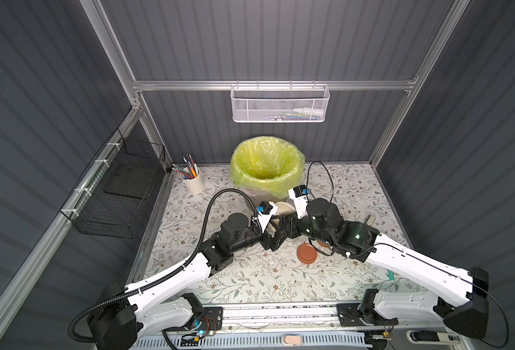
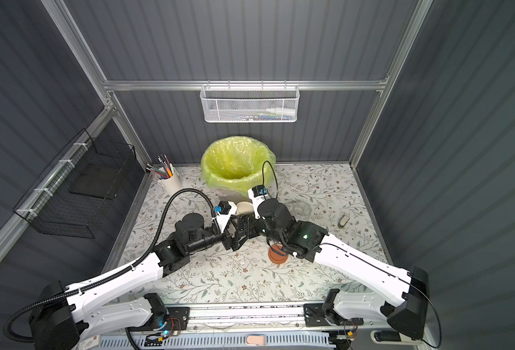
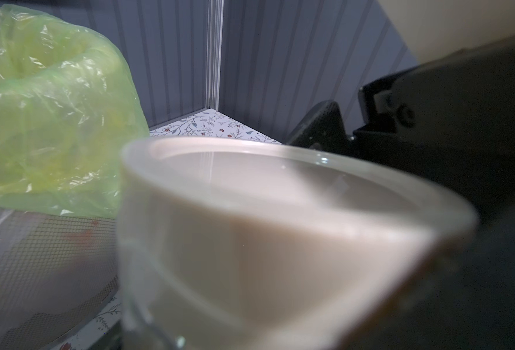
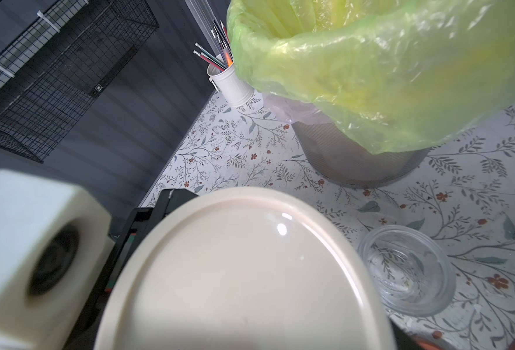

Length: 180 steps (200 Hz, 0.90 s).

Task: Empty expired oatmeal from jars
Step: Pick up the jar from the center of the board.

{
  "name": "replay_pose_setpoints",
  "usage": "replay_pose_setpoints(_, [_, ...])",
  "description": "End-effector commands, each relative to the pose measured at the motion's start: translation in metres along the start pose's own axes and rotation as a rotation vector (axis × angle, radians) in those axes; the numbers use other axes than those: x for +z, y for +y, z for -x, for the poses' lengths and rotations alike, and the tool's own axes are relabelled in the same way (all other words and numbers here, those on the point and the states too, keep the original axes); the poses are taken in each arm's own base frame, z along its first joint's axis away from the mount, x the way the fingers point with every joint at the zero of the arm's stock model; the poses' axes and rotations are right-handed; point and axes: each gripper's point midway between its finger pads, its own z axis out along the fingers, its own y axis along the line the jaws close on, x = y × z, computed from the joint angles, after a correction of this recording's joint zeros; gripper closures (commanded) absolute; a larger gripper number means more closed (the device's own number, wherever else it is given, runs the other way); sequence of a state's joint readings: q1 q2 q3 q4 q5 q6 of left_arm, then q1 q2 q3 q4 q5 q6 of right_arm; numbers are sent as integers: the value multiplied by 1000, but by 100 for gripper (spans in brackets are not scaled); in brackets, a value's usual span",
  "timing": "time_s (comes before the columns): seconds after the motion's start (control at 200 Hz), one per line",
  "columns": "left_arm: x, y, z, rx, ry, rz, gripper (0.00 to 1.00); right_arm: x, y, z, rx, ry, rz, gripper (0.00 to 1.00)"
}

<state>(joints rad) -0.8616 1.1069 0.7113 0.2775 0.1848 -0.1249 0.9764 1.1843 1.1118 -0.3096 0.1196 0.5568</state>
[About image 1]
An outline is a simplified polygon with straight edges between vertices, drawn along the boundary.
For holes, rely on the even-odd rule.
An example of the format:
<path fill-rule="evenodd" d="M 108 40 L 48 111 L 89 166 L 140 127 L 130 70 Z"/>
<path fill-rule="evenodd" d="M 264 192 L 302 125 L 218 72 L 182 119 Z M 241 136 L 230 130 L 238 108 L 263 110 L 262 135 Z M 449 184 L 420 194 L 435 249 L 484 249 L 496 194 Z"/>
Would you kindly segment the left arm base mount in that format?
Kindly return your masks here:
<path fill-rule="evenodd" d="M 218 331 L 222 329 L 224 309 L 222 307 L 206 307 L 196 311 L 185 325 L 170 328 L 171 331 Z"/>

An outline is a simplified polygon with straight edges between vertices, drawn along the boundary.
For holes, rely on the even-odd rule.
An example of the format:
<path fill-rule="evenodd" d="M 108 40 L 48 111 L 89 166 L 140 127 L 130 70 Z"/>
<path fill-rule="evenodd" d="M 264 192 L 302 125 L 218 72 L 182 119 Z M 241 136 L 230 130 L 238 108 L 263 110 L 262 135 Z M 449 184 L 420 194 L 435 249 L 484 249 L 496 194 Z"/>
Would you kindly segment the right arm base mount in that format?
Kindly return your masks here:
<path fill-rule="evenodd" d="M 382 326 L 388 322 L 375 311 L 372 303 L 338 303 L 336 311 L 343 327 Z"/>

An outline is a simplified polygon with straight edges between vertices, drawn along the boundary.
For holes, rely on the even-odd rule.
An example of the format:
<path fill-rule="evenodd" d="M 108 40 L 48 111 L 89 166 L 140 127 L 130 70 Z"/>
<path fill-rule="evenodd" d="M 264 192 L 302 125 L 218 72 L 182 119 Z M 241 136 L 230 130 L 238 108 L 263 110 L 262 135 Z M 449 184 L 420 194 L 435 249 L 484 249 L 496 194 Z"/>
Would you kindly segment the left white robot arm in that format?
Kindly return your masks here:
<path fill-rule="evenodd" d="M 201 243 L 194 258 L 125 287 L 116 282 L 109 284 L 98 297 L 95 309 L 86 314 L 92 342 L 98 349 L 129 349 L 138 337 L 157 325 L 197 328 L 203 306 L 194 294 L 180 298 L 181 307 L 175 309 L 175 316 L 165 316 L 157 306 L 228 267 L 238 250 L 256 244 L 272 251 L 279 249 L 295 230 L 292 220 L 285 215 L 259 214 L 248 219 L 244 214 L 231 214 L 218 232 Z"/>

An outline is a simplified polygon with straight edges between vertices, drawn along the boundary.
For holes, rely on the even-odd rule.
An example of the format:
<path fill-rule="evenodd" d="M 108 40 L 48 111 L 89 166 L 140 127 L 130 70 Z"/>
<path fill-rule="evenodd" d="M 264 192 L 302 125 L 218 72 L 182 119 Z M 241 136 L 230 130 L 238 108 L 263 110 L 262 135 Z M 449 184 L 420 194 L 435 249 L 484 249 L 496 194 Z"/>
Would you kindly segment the oatmeal jar with beige lid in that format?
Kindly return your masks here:
<path fill-rule="evenodd" d="M 276 205 L 278 207 L 278 212 L 270 220 L 270 225 L 272 226 L 272 228 L 269 230 L 270 233 L 272 233 L 274 236 L 276 232 L 279 230 L 279 219 L 282 215 L 297 214 L 295 211 L 295 207 L 291 203 L 288 203 L 286 201 L 279 201 L 276 202 Z"/>

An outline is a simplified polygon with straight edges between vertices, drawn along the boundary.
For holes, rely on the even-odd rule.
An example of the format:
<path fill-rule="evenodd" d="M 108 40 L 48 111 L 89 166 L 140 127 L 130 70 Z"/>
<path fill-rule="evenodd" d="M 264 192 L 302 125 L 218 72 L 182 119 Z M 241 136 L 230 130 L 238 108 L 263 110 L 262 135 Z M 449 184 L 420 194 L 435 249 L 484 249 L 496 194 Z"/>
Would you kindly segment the grey bin with green bag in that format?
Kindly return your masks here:
<path fill-rule="evenodd" d="M 241 142 L 231 157 L 231 181 L 257 205 L 283 201 L 303 183 L 305 155 L 291 142 L 257 136 Z"/>

